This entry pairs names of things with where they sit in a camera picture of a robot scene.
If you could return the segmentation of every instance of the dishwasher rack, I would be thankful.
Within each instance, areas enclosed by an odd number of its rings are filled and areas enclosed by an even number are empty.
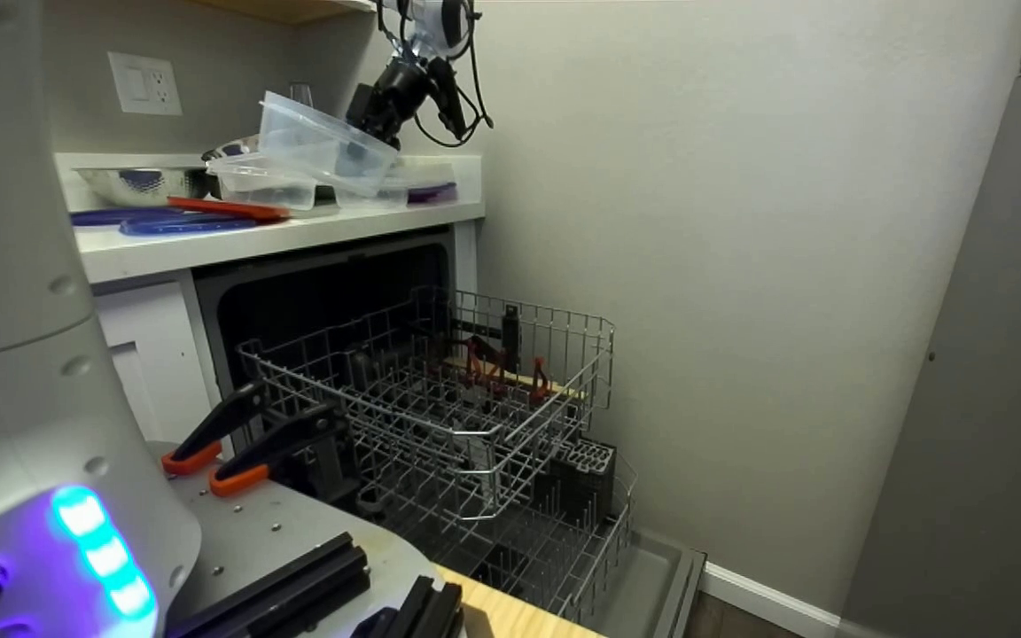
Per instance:
[[[271,417],[333,408],[375,471],[417,466],[451,521],[523,502],[537,471],[587,432],[612,374],[600,314],[420,285],[360,317],[239,360]]]
[[[360,492],[378,502],[378,524],[404,536],[430,560],[568,620],[587,626],[601,620],[612,581],[635,548],[629,492],[617,510],[612,502],[600,505],[596,495],[581,501],[578,510],[532,495],[493,521],[458,521],[437,505],[440,492],[452,490],[440,471],[393,464],[398,456],[378,456],[378,450],[360,462],[373,475]]]

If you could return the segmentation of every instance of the light switch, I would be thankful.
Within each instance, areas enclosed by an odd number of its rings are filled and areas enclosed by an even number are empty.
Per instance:
[[[157,117],[185,114],[171,60],[108,53],[108,68],[124,114],[157,114]]]

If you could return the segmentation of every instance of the white robot body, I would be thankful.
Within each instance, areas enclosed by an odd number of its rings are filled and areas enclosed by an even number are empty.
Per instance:
[[[101,521],[74,532],[69,490]],[[37,109],[37,4],[0,0],[0,633],[153,633],[198,543],[92,314]]]

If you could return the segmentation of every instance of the dishwasher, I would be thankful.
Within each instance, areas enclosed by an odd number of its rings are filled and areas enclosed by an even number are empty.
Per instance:
[[[693,560],[635,527],[593,436],[612,326],[452,290],[451,258],[426,230],[194,274],[220,391],[258,384],[251,436],[333,415],[282,484],[583,626],[681,633]]]

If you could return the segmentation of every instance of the black wire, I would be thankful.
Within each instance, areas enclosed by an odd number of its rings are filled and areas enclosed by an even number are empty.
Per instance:
[[[399,13],[399,28],[398,31],[399,31],[398,43],[399,43],[404,57],[412,57],[412,50],[406,50],[406,13]]]
[[[485,109],[485,100],[483,100],[483,82],[478,82],[478,46],[474,46],[474,26],[470,26],[470,85],[474,85],[474,100],[478,100],[478,117],[485,120],[485,128],[495,128],[495,120],[489,117]]]
[[[458,57],[470,53],[470,88],[474,88],[474,100],[478,100],[478,101],[474,101],[464,88],[458,88],[458,94],[466,101],[470,122],[464,128],[464,135],[459,135],[458,143],[444,143],[444,139],[437,139],[437,135],[420,122],[417,114],[412,117],[414,128],[417,128],[433,145],[440,145],[440,148],[459,148],[459,145],[466,145],[466,143],[474,139],[478,122],[493,128],[493,117],[489,117],[489,109],[485,109],[485,100],[483,100],[483,79],[478,79],[474,0],[466,0],[466,21],[470,21],[470,28],[466,28],[466,46],[464,46]]]
[[[388,43],[398,43],[393,28],[381,21],[381,0],[375,0],[375,28],[378,28]]]

